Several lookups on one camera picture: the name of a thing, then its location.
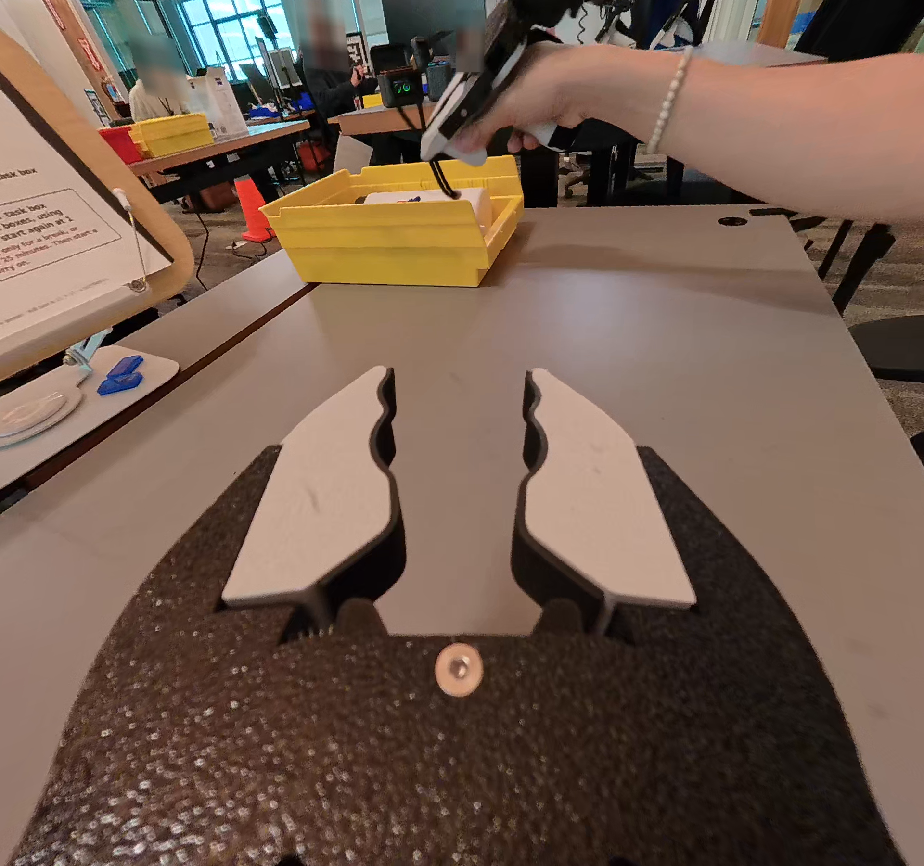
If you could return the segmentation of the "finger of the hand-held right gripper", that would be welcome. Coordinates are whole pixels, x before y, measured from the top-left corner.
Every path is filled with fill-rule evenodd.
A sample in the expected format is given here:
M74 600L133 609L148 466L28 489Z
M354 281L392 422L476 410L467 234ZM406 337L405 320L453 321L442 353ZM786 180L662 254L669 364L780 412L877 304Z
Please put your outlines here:
M454 76L422 133L423 162L449 157L471 167L485 163L488 156L485 148L462 151L457 136L487 109L494 91L502 87L525 51L527 37L528 32L498 33L486 49L481 70Z

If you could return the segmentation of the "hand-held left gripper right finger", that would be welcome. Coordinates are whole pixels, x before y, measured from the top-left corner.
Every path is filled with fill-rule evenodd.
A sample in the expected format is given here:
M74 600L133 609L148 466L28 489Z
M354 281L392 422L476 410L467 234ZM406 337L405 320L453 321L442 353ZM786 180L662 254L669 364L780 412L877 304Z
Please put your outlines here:
M513 577L543 613L606 633L622 606L690 610L694 586L639 449L603 409L544 368L526 372L526 475Z

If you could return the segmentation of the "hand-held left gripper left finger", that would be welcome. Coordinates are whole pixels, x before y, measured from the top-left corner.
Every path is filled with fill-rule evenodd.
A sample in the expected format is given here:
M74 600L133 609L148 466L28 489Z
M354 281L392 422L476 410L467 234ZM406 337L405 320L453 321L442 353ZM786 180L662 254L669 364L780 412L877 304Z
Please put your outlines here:
M225 583L229 608L300 606L334 618L384 596L407 565L393 422L395 371L376 365L283 438Z

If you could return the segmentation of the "white cylinder with black cap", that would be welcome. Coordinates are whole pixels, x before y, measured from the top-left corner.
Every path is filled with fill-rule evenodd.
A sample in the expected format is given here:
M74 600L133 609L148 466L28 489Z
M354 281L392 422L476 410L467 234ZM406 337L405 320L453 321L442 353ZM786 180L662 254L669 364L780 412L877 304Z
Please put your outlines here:
M482 230L493 223L490 192L484 187L455 188L452 197L443 190L409 189L403 191L373 191L354 200L355 205L383 204L446 204L457 208L468 208Z

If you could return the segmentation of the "yellow plastic bin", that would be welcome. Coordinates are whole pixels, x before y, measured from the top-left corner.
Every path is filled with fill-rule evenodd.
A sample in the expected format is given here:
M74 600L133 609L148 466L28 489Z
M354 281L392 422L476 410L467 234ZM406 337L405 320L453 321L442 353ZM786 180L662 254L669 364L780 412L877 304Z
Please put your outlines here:
M446 204L355 205L373 191L439 188L427 163L340 170L262 208L295 271L306 283L478 287L524 213L514 156L480 167L440 162L455 188L490 192L493 223Z
M137 121L128 128L132 142L145 159L171 156L214 144L210 123L201 112Z

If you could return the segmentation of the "person's right forearm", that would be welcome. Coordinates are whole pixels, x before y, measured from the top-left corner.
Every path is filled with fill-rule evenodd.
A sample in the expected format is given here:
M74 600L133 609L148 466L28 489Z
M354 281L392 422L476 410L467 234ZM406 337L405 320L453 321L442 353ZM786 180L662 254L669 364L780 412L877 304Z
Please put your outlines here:
M917 54L771 68L700 57L659 146L770 203L920 225L922 110Z

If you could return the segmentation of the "person's right hand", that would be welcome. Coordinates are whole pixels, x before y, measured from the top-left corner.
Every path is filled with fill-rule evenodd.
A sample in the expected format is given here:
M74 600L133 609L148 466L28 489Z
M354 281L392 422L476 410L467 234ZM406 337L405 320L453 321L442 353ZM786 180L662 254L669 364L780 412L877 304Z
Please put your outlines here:
M534 133L554 123L568 129L592 119L607 122L650 146L679 151L679 102L665 108L680 58L609 45L529 47L513 81L450 144L473 153L499 131L511 129L516 153L539 146Z

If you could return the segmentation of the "black clock with green display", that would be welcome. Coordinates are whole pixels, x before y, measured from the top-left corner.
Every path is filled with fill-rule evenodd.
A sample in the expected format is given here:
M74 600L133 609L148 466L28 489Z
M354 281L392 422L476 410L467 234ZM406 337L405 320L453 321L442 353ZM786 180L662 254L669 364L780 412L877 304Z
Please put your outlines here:
M379 95L387 109L421 106L425 98L422 74L406 66L376 75Z

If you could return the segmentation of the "grey desk with wooden edge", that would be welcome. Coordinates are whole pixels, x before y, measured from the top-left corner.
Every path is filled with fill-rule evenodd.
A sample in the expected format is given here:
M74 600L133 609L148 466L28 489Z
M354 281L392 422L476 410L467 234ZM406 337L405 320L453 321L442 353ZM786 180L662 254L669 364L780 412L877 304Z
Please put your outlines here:
M822 56L744 40L709 41L699 45L695 52L709 61L733 66L785 67L826 62ZM419 135L421 118L429 121L435 109L436 105L428 100L424 101L421 112L414 105L398 109L378 105L338 115L328 122L342 135L353 137L374 133Z

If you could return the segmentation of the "blue clip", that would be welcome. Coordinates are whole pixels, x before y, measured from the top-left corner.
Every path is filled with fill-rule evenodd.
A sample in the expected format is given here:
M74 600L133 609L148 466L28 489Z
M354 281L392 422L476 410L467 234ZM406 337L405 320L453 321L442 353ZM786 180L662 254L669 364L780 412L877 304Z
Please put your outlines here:
M97 387L97 395L109 397L138 387L144 380L141 371L144 362L144 356L137 353L118 360Z

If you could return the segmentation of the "orange traffic cone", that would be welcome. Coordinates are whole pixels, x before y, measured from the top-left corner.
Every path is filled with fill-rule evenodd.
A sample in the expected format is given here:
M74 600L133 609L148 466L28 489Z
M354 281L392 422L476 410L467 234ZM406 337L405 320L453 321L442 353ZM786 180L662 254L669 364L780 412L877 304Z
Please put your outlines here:
M262 212L266 202L259 188L249 177L235 179L234 187L245 221L241 240L260 245L269 243L275 234Z

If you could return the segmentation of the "white stand base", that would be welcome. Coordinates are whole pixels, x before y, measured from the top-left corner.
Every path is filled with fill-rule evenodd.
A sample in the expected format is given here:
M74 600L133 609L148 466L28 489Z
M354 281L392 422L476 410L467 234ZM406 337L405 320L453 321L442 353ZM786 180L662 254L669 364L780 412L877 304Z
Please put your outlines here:
M141 381L108 395L100 385L117 364L140 357ZM100 347L87 366L61 365L2 396L1 486L22 478L116 417L141 405L179 374L179 363L118 345Z

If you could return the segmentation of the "red plastic bin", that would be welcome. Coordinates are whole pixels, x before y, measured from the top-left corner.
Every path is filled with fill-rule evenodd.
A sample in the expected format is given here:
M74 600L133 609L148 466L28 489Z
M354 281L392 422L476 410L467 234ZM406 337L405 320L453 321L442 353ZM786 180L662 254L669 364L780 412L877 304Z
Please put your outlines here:
M98 133L127 166L141 163L146 158L139 143L133 137L133 125L99 128Z

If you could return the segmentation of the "instruction sheet board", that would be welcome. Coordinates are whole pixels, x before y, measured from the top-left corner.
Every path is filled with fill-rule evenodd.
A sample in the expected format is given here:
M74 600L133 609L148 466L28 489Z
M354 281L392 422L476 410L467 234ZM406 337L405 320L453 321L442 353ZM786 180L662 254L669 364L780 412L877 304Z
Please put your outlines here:
M1 378L178 294L179 226L17 42L1 36Z

